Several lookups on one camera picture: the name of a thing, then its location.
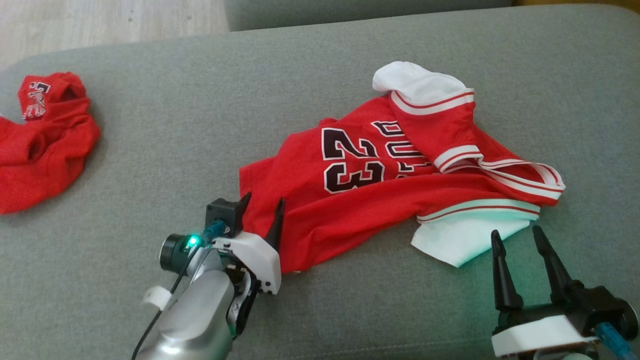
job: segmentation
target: black cable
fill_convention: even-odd
[[[196,245],[194,247],[194,249],[192,250],[193,252],[191,253],[191,255],[189,255],[189,258],[187,259],[187,263],[184,265],[184,268],[182,268],[182,271],[178,275],[178,278],[173,283],[173,286],[171,287],[171,290],[169,290],[169,292],[172,295],[173,295],[173,293],[175,293],[175,290],[178,288],[178,285],[180,285],[180,282],[182,281],[182,278],[187,274],[187,268],[189,267],[189,264],[191,263],[191,259],[193,259],[193,257],[195,256],[196,252],[198,252],[199,248],[200,247],[198,245]],[[151,322],[149,323],[149,326],[147,326],[147,330],[145,330],[144,334],[142,334],[142,337],[140,338],[140,340],[138,341],[138,344],[136,345],[136,349],[133,350],[133,355],[131,356],[131,360],[136,360],[136,357],[138,356],[138,352],[140,351],[140,348],[142,347],[142,344],[145,342],[147,336],[151,332],[151,329],[153,329],[154,325],[156,324],[156,321],[158,321],[158,318],[160,317],[160,315],[162,315],[162,310],[159,310],[156,313],[156,315],[154,316],[154,319],[151,320]]]

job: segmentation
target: white and red stripe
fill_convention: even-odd
[[[405,113],[412,115],[429,115],[453,109],[462,104],[474,102],[474,89],[466,88],[457,94],[448,96],[444,100],[435,101],[430,104],[414,104],[395,90],[391,92],[391,99],[396,106]]]
[[[470,159],[477,160],[477,164],[469,162]],[[482,153],[475,145],[462,145],[451,148],[439,155],[433,163],[443,174],[449,174],[463,168],[480,168],[491,178],[510,188],[554,200],[560,198],[565,189],[560,174],[548,165],[521,159],[484,161]],[[540,175],[542,182],[525,179],[498,170],[513,165],[528,165],[532,167]]]
[[[502,213],[512,214],[517,218],[537,220],[540,207],[528,202],[512,199],[483,199],[463,202],[428,215],[418,215],[421,224],[438,220],[449,215],[466,215],[471,213]]]

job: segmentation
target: camera lens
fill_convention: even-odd
[[[160,267],[163,270],[180,274],[186,264],[189,252],[181,251],[189,240],[187,235],[171,234],[160,249]]]

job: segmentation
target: gray upholstery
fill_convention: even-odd
[[[640,17],[600,5],[533,6],[270,29],[28,58],[0,74],[18,119],[26,74],[73,71],[102,140],[64,194],[0,217],[0,358],[127,359],[170,286],[157,254],[236,199],[237,169],[285,137],[375,96],[407,60],[476,89],[477,123],[553,165],[566,193],[540,224],[569,272],[640,307]],[[410,247],[413,221],[284,277],[259,297],[231,360],[491,359],[491,261],[460,269]],[[529,231],[506,248],[526,303],[548,300]]]
[[[512,0],[225,0],[229,30],[511,6]]]

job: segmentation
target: robotic arm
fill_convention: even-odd
[[[218,199],[207,206],[202,234],[172,234],[160,251],[163,270],[191,278],[189,287],[162,318],[173,291],[156,287],[145,295],[160,308],[157,333],[147,346],[134,352],[138,360],[224,360],[233,340],[242,334],[258,293],[277,294],[280,289],[278,244],[284,201],[265,239],[243,231],[242,216],[251,199],[240,202]]]

